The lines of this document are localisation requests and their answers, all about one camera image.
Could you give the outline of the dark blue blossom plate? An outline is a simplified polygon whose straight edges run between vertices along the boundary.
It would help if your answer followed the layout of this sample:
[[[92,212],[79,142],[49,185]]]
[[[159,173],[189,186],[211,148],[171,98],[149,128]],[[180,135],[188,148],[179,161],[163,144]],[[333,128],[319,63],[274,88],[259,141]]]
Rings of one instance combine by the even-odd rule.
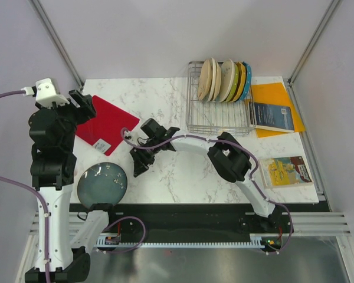
[[[101,162],[89,167],[77,184],[80,203],[90,208],[99,203],[118,204],[127,191],[127,175],[115,163]]]

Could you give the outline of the beige bird plate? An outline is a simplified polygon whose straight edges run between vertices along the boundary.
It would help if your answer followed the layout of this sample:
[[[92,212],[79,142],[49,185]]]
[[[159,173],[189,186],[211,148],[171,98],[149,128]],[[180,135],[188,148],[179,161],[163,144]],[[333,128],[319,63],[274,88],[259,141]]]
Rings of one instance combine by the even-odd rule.
[[[204,61],[198,83],[198,100],[203,100],[209,93],[213,78],[213,58]]]
[[[221,88],[221,77],[222,77],[221,67],[216,61],[216,77],[215,77],[214,95],[212,98],[213,101],[215,101],[219,95],[220,88]]]

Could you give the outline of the blue and cream plate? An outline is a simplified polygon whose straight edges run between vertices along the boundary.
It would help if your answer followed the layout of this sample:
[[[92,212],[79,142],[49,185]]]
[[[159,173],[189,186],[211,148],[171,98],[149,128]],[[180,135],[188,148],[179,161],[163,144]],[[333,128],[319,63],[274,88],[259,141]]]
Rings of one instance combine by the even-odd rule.
[[[213,96],[215,93],[216,76],[217,76],[217,62],[216,62],[216,60],[211,57],[210,63],[211,63],[211,67],[212,67],[212,80],[211,80],[211,86],[209,89],[207,101],[211,101],[213,99]]]

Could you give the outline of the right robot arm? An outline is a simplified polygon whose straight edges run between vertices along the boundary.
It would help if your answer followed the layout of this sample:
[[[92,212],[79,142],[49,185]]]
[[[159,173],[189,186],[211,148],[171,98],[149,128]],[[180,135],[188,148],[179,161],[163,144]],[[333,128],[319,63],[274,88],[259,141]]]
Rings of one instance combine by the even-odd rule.
[[[270,199],[266,190],[255,180],[259,162],[255,156],[243,148],[228,132],[216,138],[206,138],[180,130],[178,127],[165,129],[156,120],[149,119],[141,130],[147,135],[144,143],[130,142],[130,132],[123,129],[123,140],[131,145],[134,177],[146,172],[155,162],[160,151],[188,152],[207,156],[218,175],[235,184],[251,203],[255,213],[255,224],[265,232],[282,226],[284,206]]]

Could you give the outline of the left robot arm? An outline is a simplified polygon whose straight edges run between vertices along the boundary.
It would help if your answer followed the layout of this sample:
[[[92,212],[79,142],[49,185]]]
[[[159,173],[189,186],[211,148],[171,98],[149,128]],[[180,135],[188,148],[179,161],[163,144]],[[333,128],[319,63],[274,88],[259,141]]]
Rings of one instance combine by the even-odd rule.
[[[89,275],[90,254],[102,231],[111,232],[118,218],[110,204],[94,204],[74,237],[70,236],[70,199],[77,158],[73,153],[77,127],[96,116],[92,97],[70,91],[61,95],[50,78],[25,87],[35,97],[37,111],[29,118],[30,173],[40,206],[39,250],[25,282],[83,282]]]

